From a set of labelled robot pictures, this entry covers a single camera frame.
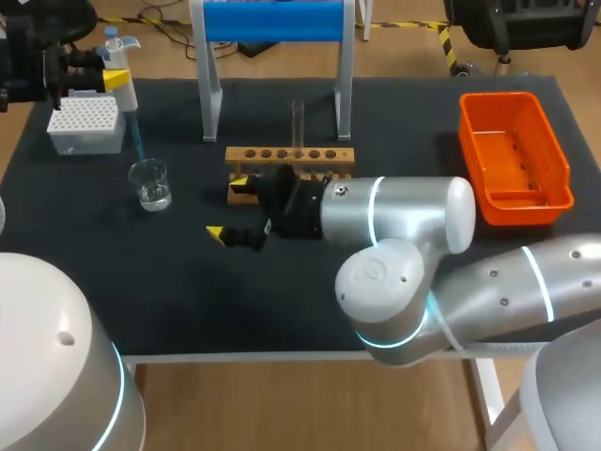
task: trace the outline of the pipette tip box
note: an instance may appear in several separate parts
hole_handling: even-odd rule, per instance
[[[67,97],[53,111],[46,132],[59,155],[119,153],[125,118],[112,96]]]

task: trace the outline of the test tube rack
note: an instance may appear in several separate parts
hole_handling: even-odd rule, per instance
[[[304,148],[302,156],[295,156],[294,148],[248,148],[225,149],[225,163],[230,167],[229,181],[270,170],[275,164],[291,164],[302,179],[321,180],[350,179],[355,164],[354,148]],[[230,205],[256,204],[254,194],[236,194],[227,188]]]

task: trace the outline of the black chair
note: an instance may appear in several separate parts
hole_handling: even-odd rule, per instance
[[[444,0],[451,25],[476,47],[492,49],[509,64],[511,50],[584,46],[601,0]]]

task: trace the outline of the orange plastic crate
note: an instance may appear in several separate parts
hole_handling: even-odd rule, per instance
[[[459,106],[463,155],[489,224],[545,225],[572,208],[570,166],[533,94],[464,94]]]

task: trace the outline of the black table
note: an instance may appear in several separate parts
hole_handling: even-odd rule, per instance
[[[333,281],[355,250],[324,242],[269,240],[264,252],[224,249],[209,225],[251,225],[256,207],[227,207],[226,146],[287,146],[290,103],[305,100],[305,143],[336,141],[332,81],[225,81],[218,143],[202,142],[196,82],[137,80],[148,156],[171,168],[173,204],[144,214],[127,181],[134,151],[59,157],[37,105],[0,195],[8,223],[0,251],[42,258],[82,289],[125,355],[354,351],[362,345],[339,311]],[[354,82],[353,175],[466,176],[456,135],[464,92],[536,94],[572,166],[573,210],[553,227],[511,233],[477,227],[472,247],[446,258],[450,270],[554,236],[601,232],[601,177],[552,78]],[[546,324],[505,341],[549,340],[601,317]]]

